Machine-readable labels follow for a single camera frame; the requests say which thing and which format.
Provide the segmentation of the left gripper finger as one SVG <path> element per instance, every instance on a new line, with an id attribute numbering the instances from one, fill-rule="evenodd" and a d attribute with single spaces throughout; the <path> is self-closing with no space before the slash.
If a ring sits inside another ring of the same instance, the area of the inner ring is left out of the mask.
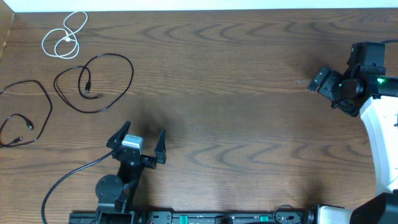
<path id="1" fill-rule="evenodd" d="M 166 131 L 161 130 L 158 143 L 155 147 L 155 159 L 156 163 L 165 164 L 167 160 L 166 151 L 165 151 L 165 134 Z"/>
<path id="2" fill-rule="evenodd" d="M 106 146 L 110 149 L 116 149 L 117 146 L 121 145 L 124 137 L 128 134 L 130 125 L 131 122 L 126 121 L 121 129 L 108 139 Z"/>

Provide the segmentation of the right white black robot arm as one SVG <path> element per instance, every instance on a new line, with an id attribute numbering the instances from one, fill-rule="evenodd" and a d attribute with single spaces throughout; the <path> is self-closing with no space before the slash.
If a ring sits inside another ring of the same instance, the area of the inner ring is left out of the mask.
<path id="1" fill-rule="evenodd" d="M 347 70 L 322 67 L 308 89 L 365 125 L 374 163 L 374 198 L 355 209 L 316 205 L 307 223 L 397 223 L 397 78 L 386 75 L 386 42 L 352 45 Z"/>

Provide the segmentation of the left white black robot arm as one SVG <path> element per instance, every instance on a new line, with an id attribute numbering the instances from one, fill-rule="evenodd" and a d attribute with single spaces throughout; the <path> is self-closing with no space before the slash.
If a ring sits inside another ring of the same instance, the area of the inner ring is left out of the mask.
<path id="1" fill-rule="evenodd" d="M 106 175 L 97 182 L 98 198 L 95 223 L 147 223 L 147 215 L 132 206 L 132 200 L 144 169 L 155 169 L 165 164 L 165 130 L 161 130 L 154 149 L 155 156 L 144 155 L 142 137 L 129 134 L 131 123 L 126 122 L 106 144 L 111 156 L 120 162 L 117 174 Z"/>

